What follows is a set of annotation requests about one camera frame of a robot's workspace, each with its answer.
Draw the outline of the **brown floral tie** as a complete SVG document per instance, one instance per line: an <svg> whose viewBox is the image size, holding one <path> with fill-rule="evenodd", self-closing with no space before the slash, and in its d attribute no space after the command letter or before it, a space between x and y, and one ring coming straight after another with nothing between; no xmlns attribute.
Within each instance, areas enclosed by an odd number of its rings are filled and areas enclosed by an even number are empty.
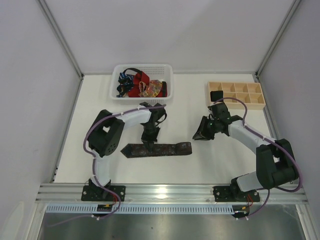
<svg viewBox="0 0 320 240"><path fill-rule="evenodd" d="M148 158L168 156L188 156L193 153L191 142L179 142L175 144L154 144L152 150L148 150L144 144L128 143L121 151L126 158Z"/></svg>

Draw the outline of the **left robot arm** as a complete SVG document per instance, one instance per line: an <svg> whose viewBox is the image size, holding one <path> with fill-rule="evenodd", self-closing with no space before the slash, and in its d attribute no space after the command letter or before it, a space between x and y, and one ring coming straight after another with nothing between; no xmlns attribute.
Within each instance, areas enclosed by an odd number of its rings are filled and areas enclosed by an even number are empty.
<svg viewBox="0 0 320 240"><path fill-rule="evenodd" d="M111 155L117 149L124 130L136 125L143 126L142 145L153 152L158 142L159 124L167 118L165 105L154 106L143 102L134 109L119 113L101 110L85 135L83 149L92 155L92 176L88 181L90 194L98 201L109 197L117 201L120 197L111 190Z"/></svg>

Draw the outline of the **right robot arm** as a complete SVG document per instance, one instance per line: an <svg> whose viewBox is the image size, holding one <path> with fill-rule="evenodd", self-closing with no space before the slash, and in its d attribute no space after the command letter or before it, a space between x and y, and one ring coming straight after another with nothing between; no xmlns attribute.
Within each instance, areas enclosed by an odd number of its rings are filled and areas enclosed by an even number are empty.
<svg viewBox="0 0 320 240"><path fill-rule="evenodd" d="M270 139L245 123L244 117L231 115L225 103L208 107L209 116L203 116L193 135L195 141L210 141L218 133L231 137L255 154L255 171L233 178L226 187L226 200L240 202L255 191L273 188L300 178L290 142Z"/></svg>

